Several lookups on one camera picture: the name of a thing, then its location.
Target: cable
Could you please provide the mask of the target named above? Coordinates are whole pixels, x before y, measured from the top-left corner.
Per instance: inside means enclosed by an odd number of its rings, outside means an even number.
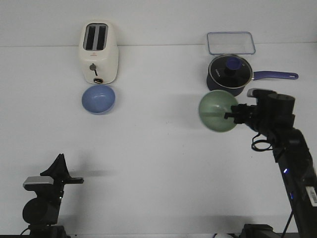
[[[284,238],[284,236],[285,236],[285,234],[286,234],[286,231],[287,231],[287,228],[288,228],[288,226],[289,226],[289,224],[290,224],[290,222],[291,222],[291,220],[292,220],[292,217],[293,217],[293,210],[292,210],[292,212],[291,212],[291,215],[290,215],[289,218],[288,218],[288,221],[287,221],[287,223],[286,223],[286,226],[285,226],[285,228],[284,228],[284,231],[283,231],[283,233],[282,233],[281,238]]]
[[[238,238],[235,234],[227,234],[227,235],[229,235],[229,236],[231,236],[231,237],[233,237],[233,238]]]
[[[27,228],[27,229],[24,229],[22,232],[21,232],[21,234],[20,234],[20,236],[21,235],[23,235],[23,233],[25,233],[27,230],[29,230],[30,228]]]
[[[252,144],[251,144],[251,148],[254,150],[254,151],[258,151],[258,152],[263,152],[263,151],[268,151],[268,150],[272,150],[272,145],[270,144],[270,142],[268,140],[257,140],[257,141],[254,141],[255,138],[259,137],[261,134],[258,133],[255,137],[252,138]],[[256,145],[259,144],[259,143],[267,143],[269,144],[269,146],[267,148],[264,148],[264,149],[260,149],[258,148]]]

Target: white tabletop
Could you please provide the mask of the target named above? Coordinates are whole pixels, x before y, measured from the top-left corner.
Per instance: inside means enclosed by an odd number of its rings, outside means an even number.
[[[263,79],[249,88],[296,98],[294,126],[317,154],[317,44],[258,44],[254,71],[296,72],[298,80]],[[112,111],[81,105],[91,86],[76,47],[0,48],[0,226],[17,234],[27,224],[28,176],[64,153],[82,185],[65,186],[59,216],[68,234],[239,232],[245,223],[281,231],[290,213],[271,152],[251,150],[255,132],[227,133],[201,123],[198,104],[209,92],[206,46],[119,47]],[[295,231],[292,223],[290,231]]]

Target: saucepan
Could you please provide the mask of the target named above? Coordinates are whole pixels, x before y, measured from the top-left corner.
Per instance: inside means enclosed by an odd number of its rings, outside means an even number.
[[[250,64],[238,55],[221,55],[208,67],[207,86],[212,90],[224,90],[238,96],[251,80],[262,78],[298,79],[298,74],[278,71],[253,72]]]

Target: toaster lever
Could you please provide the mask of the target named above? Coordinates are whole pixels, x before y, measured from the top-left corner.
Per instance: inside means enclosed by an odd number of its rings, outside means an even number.
[[[97,71],[96,71],[96,68],[97,68],[97,67],[95,66],[94,63],[92,63],[92,64],[89,66],[89,69],[92,70],[92,71],[94,71],[94,72],[95,72],[95,75],[98,76]]]

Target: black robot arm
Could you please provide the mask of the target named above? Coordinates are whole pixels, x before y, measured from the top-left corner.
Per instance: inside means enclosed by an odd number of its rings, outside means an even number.
[[[271,90],[253,89],[257,105],[232,106],[235,123],[245,123],[267,137],[278,163],[301,238],[317,237],[317,177],[302,133],[293,128],[295,99]]]

